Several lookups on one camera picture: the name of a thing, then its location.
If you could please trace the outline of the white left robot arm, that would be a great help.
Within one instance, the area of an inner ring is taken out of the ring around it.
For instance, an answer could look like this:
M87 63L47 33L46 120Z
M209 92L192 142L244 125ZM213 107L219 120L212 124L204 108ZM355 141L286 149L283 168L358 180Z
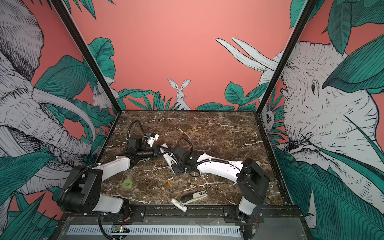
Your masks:
M159 135L154 133L144 137L129 137L124 152L113 161L74 167L57 199L62 212L118 214L127 218L130 215L129 202L102 194L102 183L120 172L132 169L140 161L158 157L160 150L155 145L158 138Z

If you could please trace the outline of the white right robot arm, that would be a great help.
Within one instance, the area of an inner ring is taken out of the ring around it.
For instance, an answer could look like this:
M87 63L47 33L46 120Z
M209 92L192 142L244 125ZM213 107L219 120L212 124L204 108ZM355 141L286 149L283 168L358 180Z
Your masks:
M212 174L237 184L243 195L237 215L243 222L248 221L254 211L265 203L270 177L252 159L229 161L197 150L187 152L179 145L164 152L163 157L177 176L193 172Z

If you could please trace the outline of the grey black remote control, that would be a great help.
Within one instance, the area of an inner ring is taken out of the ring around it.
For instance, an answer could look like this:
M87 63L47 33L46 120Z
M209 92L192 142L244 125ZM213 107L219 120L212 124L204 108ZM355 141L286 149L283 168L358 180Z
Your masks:
M188 205L188 204L191 204L193 202L204 199L207 196L208 196L207 191L200 191L200 192L196 192L196 193L186 194L186 195L181 197L180 202L183 205Z

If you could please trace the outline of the small white remote control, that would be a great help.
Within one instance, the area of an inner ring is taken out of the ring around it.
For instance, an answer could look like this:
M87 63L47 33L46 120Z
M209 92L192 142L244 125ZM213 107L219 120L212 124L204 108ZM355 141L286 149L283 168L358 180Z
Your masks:
M178 200L176 200L176 199L174 199L174 198L171 199L171 203L172 203L175 207L177 207L178 209L180 209L181 211L183 211L184 213L188 210L188 208L187 208L184 204L182 204L181 202L179 202Z

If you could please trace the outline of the green tape roll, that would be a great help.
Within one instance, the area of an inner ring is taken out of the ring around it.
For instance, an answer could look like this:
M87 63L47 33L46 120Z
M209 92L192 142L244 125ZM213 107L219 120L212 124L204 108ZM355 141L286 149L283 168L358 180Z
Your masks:
M125 181L123 182L123 188L124 188L125 190L129 190L129 189L131 189L132 186L133 186L133 181L132 181L131 179L127 179L127 180L125 180Z

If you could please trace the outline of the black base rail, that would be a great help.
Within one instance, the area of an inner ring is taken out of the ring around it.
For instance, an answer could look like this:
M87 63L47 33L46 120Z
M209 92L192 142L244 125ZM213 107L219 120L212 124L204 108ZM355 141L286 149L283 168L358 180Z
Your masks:
M254 224L259 222L259 213L250 216L242 214L236 205L188 205L183 212L170 205L130 205L131 215L128 223L142 223L145 218L219 218L226 223Z

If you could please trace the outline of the black enclosure corner post left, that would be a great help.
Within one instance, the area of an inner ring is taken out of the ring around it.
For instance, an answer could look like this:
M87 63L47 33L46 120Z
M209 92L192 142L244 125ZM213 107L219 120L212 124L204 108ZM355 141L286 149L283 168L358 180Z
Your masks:
M81 35L79 29L77 28L76 24L74 23L72 17L70 16L65 4L63 1L59 0L52 0L52 5L54 6L56 12L60 16L61 20L63 21L64 25L66 26L68 32L70 33L72 39L76 43L77 47L81 51L83 57L85 58L87 64L91 68L92 73L95 75L98 82L101 84L103 90L105 91L107 97L111 101L113 107L117 111L118 115L122 113L122 109L120 108L120 105L116 98L114 97L109 85L107 84L104 75L99 68L95 58L93 57L88 45L86 44L83 36Z

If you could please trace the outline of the black enclosure corner post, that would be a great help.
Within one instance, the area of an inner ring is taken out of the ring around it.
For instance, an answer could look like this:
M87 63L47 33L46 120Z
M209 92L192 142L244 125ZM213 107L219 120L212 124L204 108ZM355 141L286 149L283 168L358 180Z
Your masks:
M83 36L81 35L79 29L77 28L76 24L74 23L72 17L70 16L65 4L63 1L59 0L52 0L52 5L54 6L56 12L60 16L61 20L63 21L64 25L66 26L68 32L70 33L72 39L76 43L77 47L81 51L83 57L85 58L87 64L91 68L92 73L95 75L98 82L101 84L103 90L105 91L107 97L111 101L113 107L117 111L118 115L122 113L122 109L120 108L120 105L116 98L114 97L109 85L107 84L104 75L99 68L95 58L93 57L88 45L86 44Z
M284 70L284 67L286 66L290 56L291 56L291 53L293 52L294 48L295 48L295 45L296 43L298 42L307 22L308 22L308 19L312 13L312 11L314 10L316 4L317 4L318 1L315 1L315 0L309 0L309 1L306 1L306 4L304 5L304 8L300 14L300 17L294 27L294 30L291 34L291 37L287 43L287 46L285 48L285 50L283 51L283 54L281 56L281 59L278 63L278 66L277 68L274 70L274 74L273 74L273 77L267 87L267 90L262 98L262 101L256 111L256 115L259 117L262 113L262 110L264 109L277 81L280 79L281 77L281 74Z

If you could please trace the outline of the black enclosure corner post right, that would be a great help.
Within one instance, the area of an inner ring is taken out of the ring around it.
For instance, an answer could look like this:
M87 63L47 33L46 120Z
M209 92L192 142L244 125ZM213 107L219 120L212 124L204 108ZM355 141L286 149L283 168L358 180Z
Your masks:
M300 14L300 17L294 27L294 30L291 34L291 37L287 43L287 46L285 48L285 50L283 51L283 54L281 56L281 59L278 63L278 66L277 68L274 70L274 74L273 74L273 77L267 87L267 90L262 98L262 101L256 111L256 115L259 117L262 113L262 110L264 109L277 81L280 79L281 77L281 74L284 70L284 67L286 66L290 56L291 56L291 53L293 52L294 48L295 48L295 45L296 43L298 42L307 22L308 22L308 19L312 13L312 11L314 10L316 4L317 4L318 1L315 1L315 0L309 0L309 1L306 1L306 4L304 5L304 8Z

